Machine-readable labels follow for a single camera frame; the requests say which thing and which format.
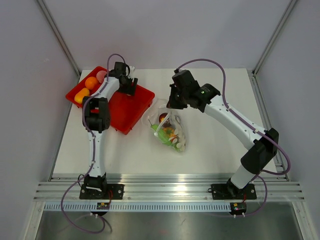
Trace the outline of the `dark purple mangosteen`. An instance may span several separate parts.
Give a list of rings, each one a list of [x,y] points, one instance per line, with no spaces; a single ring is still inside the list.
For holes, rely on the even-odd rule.
[[[166,112],[162,113],[158,118],[159,122],[161,123],[161,122],[165,121],[165,122],[169,123],[170,120],[169,120],[169,118],[166,118],[167,115],[168,115],[168,113],[166,113]]]

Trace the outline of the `clear zip top bag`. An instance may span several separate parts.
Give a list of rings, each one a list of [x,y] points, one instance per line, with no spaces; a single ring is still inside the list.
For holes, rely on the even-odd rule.
[[[168,101],[156,98],[142,115],[141,121],[164,146],[177,153],[186,150],[187,134],[178,110],[167,107]]]

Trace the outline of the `orange bell pepper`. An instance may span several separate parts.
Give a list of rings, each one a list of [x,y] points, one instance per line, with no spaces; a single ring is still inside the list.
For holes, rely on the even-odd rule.
[[[177,135],[175,134],[175,129],[173,129],[172,127],[165,127],[163,129],[164,133],[166,134],[166,136],[170,139],[170,138],[175,138]]]

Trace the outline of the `green bitter gourd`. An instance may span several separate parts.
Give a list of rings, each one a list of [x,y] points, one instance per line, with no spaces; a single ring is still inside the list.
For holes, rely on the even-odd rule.
[[[165,133],[164,128],[159,126],[158,124],[152,124],[150,128],[153,130],[153,135],[158,138],[158,140],[166,145],[172,146],[172,142],[170,141],[170,137]]]

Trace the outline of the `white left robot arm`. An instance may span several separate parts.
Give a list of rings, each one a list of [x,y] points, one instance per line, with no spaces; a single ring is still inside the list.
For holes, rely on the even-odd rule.
[[[130,67],[126,63],[116,62],[93,96],[83,100],[82,123],[88,131],[90,163],[80,190],[79,198],[82,200],[112,197],[104,160],[105,135],[111,124],[109,100],[116,92],[133,96],[137,82],[137,78],[130,78]]]

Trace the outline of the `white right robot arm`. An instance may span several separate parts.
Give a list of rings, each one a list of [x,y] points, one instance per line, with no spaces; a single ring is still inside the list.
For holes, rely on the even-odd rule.
[[[188,106],[200,110],[227,128],[247,149],[240,159],[240,166],[233,176],[223,184],[220,194],[226,199],[240,199],[249,182],[255,178],[277,154],[275,146],[279,133],[264,129],[241,114],[232,113],[224,102],[223,95],[209,83],[200,86],[189,70],[175,70],[167,107],[182,110]]]

